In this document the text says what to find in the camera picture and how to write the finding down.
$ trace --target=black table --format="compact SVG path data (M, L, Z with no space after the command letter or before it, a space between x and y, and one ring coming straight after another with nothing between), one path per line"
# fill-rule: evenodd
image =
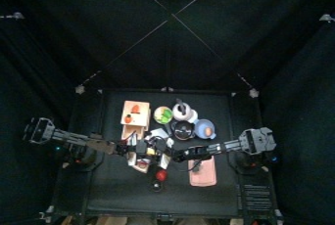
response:
M189 141L175 139L175 148L185 149L195 145L224 143L238 139L248 128L262 126L258 99L250 92L205 93L201 92L136 92L104 90L86 92L78 98L70 131L89 135L101 133L108 140L118 141L122 135L121 115L125 101L149 102L152 113L160 106L173 108L180 98L197 111L199 119L209 119L216 128L216 138ZM151 117L149 130L163 127ZM151 190L155 167L146 174L128 166L125 157L101 155L101 163L94 170L74 172L61 169L57 183L54 206L55 214L75 214L84 218L89 215L145 215L161 219L177 217L232 218L254 216L247 207L244 186L266 186L271 205L260 216L274 213L276 208L271 175L266 177L243 177L230 166L227 155L215 157L218 184L211 187L191 185L188 162L171 162L169 178L164 191Z

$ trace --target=green bowl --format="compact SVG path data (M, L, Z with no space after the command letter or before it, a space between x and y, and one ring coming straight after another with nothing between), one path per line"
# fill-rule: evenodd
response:
M173 119L173 111L163 106L156 109L153 118L160 124L167 124Z

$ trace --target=orange object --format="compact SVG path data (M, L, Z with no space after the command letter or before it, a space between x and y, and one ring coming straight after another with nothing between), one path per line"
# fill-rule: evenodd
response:
M133 106L132 113L140 113L140 105Z
M128 114L128 116L125 117L125 121L126 121L126 123L132 123L132 115L130 114Z

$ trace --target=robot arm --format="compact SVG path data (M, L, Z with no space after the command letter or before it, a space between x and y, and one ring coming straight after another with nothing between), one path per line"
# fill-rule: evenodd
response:
M175 151L173 161L183 162L191 159L205 160L211 159L215 155L231 151L246 152L252 156L262 152L274 151L275 147L276 143L272 136L272 130L267 127L262 127L259 129L246 130L239 140L226 142L224 144L197 146L181 151Z
M137 146L138 141L134 141L134 139L137 140L137 136L132 137L129 144L116 144L114 142L102 140L101 137L89 137L57 129L53 121L43 117L31 120L25 135L26 141L39 145L47 143L50 140L57 140L81 147L88 146L109 155L117 154L121 156L129 151L134 151L136 153L140 152ZM207 160L211 159L212 156L230 151L246 152L252 156L262 152L274 151L275 147L276 143L272 131L267 127L262 127L259 129L246 130L240 135L239 140L228 141L223 144L196 146L180 151L172 148L167 149L165 152L164 150L161 151L172 156L173 161L183 162L192 159Z

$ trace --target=black backdrop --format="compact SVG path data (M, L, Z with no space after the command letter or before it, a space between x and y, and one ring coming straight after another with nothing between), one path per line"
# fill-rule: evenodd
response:
M53 160L21 142L25 119L53 116L66 127L75 87L101 71L86 87L260 90L285 214L331 221L335 23L318 19L335 0L0 3L0 16L26 16L0 20L3 220L33 218L51 198Z

